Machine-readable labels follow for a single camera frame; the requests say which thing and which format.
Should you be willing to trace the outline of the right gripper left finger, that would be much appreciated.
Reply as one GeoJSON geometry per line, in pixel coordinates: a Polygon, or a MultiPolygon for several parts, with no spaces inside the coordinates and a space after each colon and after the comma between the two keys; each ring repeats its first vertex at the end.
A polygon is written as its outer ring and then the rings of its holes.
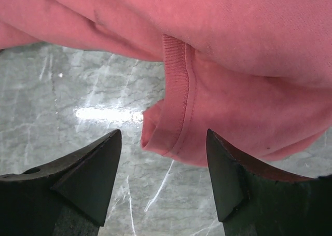
{"type": "Polygon", "coordinates": [[[97,235],[121,146],[121,132],[114,130],[59,159],[2,175],[1,235],[97,235]]]}

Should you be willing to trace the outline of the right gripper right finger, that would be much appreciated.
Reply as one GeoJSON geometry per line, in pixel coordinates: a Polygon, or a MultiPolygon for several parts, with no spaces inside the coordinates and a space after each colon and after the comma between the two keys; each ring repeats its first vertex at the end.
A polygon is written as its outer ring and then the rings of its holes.
{"type": "Polygon", "coordinates": [[[331,176],[275,168],[212,130],[206,153],[225,235],[331,235],[331,176]]]}

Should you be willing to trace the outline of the red t-shirt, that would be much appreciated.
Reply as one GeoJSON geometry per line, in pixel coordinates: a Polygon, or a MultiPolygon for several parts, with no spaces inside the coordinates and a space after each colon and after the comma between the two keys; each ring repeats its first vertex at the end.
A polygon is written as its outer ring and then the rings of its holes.
{"type": "Polygon", "coordinates": [[[1,0],[1,48],[162,61],[144,150],[206,166],[206,133],[276,161],[331,126],[331,0],[1,0]]]}

